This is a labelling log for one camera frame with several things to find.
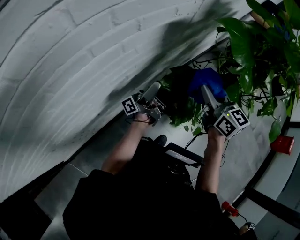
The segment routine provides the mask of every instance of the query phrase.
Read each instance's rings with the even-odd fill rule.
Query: black frame
[[[300,122],[290,122],[290,118],[287,117],[281,130],[281,135],[285,135],[289,128],[300,128]],[[264,162],[257,170],[253,178],[245,186],[244,192],[232,203],[232,206],[237,208],[246,198],[249,198],[259,206],[263,207],[273,215],[277,216],[281,220],[289,223],[290,225],[300,229],[300,213],[297,211],[273,200],[266,195],[256,191],[253,187],[258,183],[263,176],[269,165],[271,164],[276,152],[271,150]]]

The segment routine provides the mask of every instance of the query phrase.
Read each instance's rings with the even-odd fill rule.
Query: potted plant
[[[247,0],[247,3],[255,12],[255,19],[262,19],[261,25],[236,18],[218,19],[223,25],[217,28],[218,34],[227,32],[229,41],[213,59],[217,60],[217,72],[223,78],[230,100],[246,108],[248,114],[253,113],[256,101],[262,105],[257,116],[273,116],[278,101],[283,101],[286,115],[291,116],[294,100],[299,98],[300,36],[293,29],[300,29],[300,8],[294,0],[284,0],[286,12],[276,8],[274,16],[255,0]],[[184,66],[171,71],[172,74],[160,81],[171,95],[167,100],[171,107],[166,113],[175,126],[190,121],[191,130],[197,135],[203,131],[203,106],[188,95],[196,70]],[[262,91],[261,96],[256,96],[257,89]],[[270,142],[281,132],[279,120],[273,118]]]

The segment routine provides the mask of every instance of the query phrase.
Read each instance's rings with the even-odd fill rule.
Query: hand
[[[225,136],[222,135],[215,127],[208,129],[208,139],[217,141],[219,144],[224,144]]]
[[[149,118],[149,116],[146,115],[146,114],[138,113],[138,114],[135,116],[135,120],[137,120],[137,121],[142,121],[142,122],[148,122],[148,121],[150,121],[150,118]]]

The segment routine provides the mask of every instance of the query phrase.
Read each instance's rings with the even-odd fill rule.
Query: painted brick wall
[[[250,11],[226,2],[11,0],[0,12],[0,202],[67,160],[125,96],[212,46],[214,19]]]

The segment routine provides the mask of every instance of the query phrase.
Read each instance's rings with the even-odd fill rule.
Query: person
[[[102,170],[80,179],[63,213],[70,239],[256,239],[247,227],[239,231],[222,213],[217,199],[225,137],[209,128],[205,166],[194,189],[190,181],[187,184],[167,174],[166,154],[153,142],[141,141],[148,119],[138,114]]]

